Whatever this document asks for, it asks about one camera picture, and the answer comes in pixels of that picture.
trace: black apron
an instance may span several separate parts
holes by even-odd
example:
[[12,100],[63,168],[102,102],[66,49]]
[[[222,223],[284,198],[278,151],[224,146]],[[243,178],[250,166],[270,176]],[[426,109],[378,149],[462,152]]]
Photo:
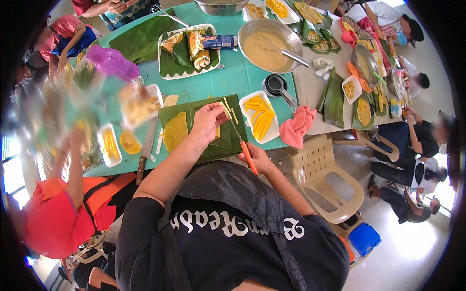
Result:
[[171,204],[177,195],[223,202],[252,218],[257,226],[272,233],[293,289],[310,290],[295,257],[287,247],[283,198],[245,167],[231,162],[214,161],[191,170],[175,194],[166,202],[165,212],[158,222],[174,291],[192,290],[175,233],[169,224]]

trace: plastic bottle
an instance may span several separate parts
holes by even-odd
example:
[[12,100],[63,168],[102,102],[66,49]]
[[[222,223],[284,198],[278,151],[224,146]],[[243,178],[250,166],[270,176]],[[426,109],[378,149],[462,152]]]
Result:
[[118,50],[93,45],[86,53],[86,59],[96,65],[96,69],[107,75],[114,75],[124,82],[130,82],[139,75],[137,65],[127,59]]

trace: pink cloth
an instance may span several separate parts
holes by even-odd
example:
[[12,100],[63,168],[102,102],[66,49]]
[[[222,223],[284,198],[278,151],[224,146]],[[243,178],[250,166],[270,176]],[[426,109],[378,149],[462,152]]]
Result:
[[300,106],[293,113],[293,119],[288,119],[280,125],[281,140],[297,149],[303,148],[303,136],[311,128],[317,109],[311,110],[309,106]]

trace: mixing bowl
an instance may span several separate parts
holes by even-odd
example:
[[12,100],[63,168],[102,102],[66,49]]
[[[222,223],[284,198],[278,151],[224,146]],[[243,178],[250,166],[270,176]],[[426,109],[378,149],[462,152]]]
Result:
[[249,0],[194,0],[196,6],[204,13],[213,16],[233,15],[244,7]]
[[[363,73],[361,64],[358,60],[358,55],[366,62],[367,69],[369,69],[369,76],[366,76]],[[370,51],[364,45],[360,43],[356,44],[355,48],[353,49],[353,53],[351,54],[351,63],[356,67],[357,72],[364,80],[366,80],[372,86],[377,86],[379,79],[373,74],[373,72],[378,74],[377,63]]]
[[290,73],[299,68],[300,64],[298,62],[293,62],[293,64],[288,70],[282,72],[275,72],[267,70],[251,61],[244,52],[244,42],[246,41],[248,36],[257,32],[266,32],[275,35],[281,41],[287,44],[287,50],[302,57],[301,39],[287,25],[272,19],[257,18],[252,19],[243,24],[243,26],[241,26],[240,30],[238,31],[238,46],[240,47],[243,56],[246,57],[248,61],[265,71],[276,74]]

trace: hand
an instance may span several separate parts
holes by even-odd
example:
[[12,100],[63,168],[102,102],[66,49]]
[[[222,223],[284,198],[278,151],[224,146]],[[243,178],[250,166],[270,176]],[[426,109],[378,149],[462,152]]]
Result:
[[[270,172],[270,170],[273,169],[275,165],[272,163],[272,161],[270,161],[263,149],[257,147],[252,142],[248,142],[246,145],[249,149],[249,152],[251,153],[251,158],[253,160],[254,166],[256,166],[257,171],[261,174],[267,175],[267,173]],[[240,153],[239,158],[243,162],[247,163],[247,159],[244,153]]]
[[107,2],[107,9],[110,13],[118,14],[128,9],[128,7],[121,0],[110,0]]
[[214,140],[217,127],[227,120],[225,107],[220,106],[220,102],[206,104],[194,115],[190,135],[195,136],[199,145],[205,149]]

